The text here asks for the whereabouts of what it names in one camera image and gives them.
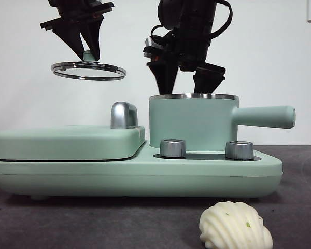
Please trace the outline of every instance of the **dark gray table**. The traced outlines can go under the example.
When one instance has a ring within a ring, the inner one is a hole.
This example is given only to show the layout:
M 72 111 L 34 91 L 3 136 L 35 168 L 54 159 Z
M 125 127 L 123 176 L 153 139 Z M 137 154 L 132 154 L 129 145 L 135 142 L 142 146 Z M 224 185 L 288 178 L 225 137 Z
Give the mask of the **dark gray table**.
M 278 190 L 259 199 L 54 197 L 35 202 L 0 190 L 0 249 L 202 249 L 202 211 L 227 200 L 256 208 L 274 249 L 311 249 L 311 146 L 256 149 L 284 163 Z

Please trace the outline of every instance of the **black cable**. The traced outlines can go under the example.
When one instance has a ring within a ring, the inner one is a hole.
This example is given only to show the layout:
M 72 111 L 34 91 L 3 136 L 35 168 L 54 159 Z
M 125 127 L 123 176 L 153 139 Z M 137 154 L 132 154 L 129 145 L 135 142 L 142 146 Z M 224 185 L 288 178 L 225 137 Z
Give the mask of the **black cable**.
M 153 35 L 153 33 L 154 33 L 154 31 L 156 30 L 156 29 L 158 29 L 158 28 L 160 28 L 160 27 L 164 27 L 164 25 L 157 25 L 157 26 L 154 26 L 153 27 L 153 29 L 151 30 L 151 39 L 154 41 L 154 42 L 156 42 L 155 40 L 154 40 L 154 35 Z
M 223 5 L 227 6 L 229 8 L 230 13 L 229 13 L 229 16 L 227 18 L 226 23 L 217 31 L 211 33 L 208 36 L 209 39 L 213 39 L 213 38 L 216 38 L 219 35 L 221 35 L 229 27 L 229 25 L 231 24 L 231 22 L 233 20 L 233 9 L 232 9 L 232 6 L 230 5 L 230 3 L 228 3 L 226 0 L 216 0 L 216 2 L 218 4 L 223 4 Z

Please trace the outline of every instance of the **appliance base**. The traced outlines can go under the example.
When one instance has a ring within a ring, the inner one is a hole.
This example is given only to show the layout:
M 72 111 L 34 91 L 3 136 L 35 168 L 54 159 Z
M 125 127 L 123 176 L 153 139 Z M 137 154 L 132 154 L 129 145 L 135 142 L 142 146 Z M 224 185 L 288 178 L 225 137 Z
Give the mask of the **appliance base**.
M 0 161 L 0 188 L 37 200 L 48 196 L 256 198 L 274 192 L 282 177 L 282 162 L 259 151 L 256 161 L 163 159 L 154 156 L 158 153 L 145 143 L 134 157 L 124 160 Z

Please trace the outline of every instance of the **mint green cooking appliance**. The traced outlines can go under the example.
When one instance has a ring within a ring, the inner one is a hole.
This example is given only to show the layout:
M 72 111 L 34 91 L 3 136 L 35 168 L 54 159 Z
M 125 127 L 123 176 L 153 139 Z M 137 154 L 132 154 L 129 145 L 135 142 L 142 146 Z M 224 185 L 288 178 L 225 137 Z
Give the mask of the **mint green cooking appliance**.
M 48 196 L 260 197 L 276 190 L 279 159 L 253 151 L 228 158 L 237 125 L 291 128 L 292 107 L 238 108 L 238 97 L 174 94 L 150 98 L 150 142 L 135 106 L 118 102 L 110 126 L 0 132 L 0 188 Z M 161 140 L 182 140 L 186 157 L 161 156 Z

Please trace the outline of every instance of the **white wall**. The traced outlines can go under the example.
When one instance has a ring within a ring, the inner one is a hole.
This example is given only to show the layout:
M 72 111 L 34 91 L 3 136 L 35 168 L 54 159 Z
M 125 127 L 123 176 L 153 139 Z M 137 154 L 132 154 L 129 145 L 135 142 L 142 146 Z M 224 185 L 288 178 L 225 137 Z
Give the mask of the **white wall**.
M 0 130 L 68 124 L 109 124 L 115 101 L 138 108 L 148 131 L 148 98 L 157 95 L 143 57 L 144 40 L 159 23 L 159 0 L 113 0 L 101 28 L 101 61 L 127 70 L 122 81 L 86 82 L 57 77 L 55 62 L 77 60 L 39 24 L 58 16 L 47 0 L 0 0 Z M 227 68 L 217 93 L 240 106 L 293 105 L 292 130 L 240 127 L 255 144 L 311 144 L 311 23 L 305 0 L 231 0 L 230 28 L 212 42 L 207 62 Z M 227 18 L 219 7 L 215 28 Z M 192 74 L 179 72 L 175 93 L 193 92 Z

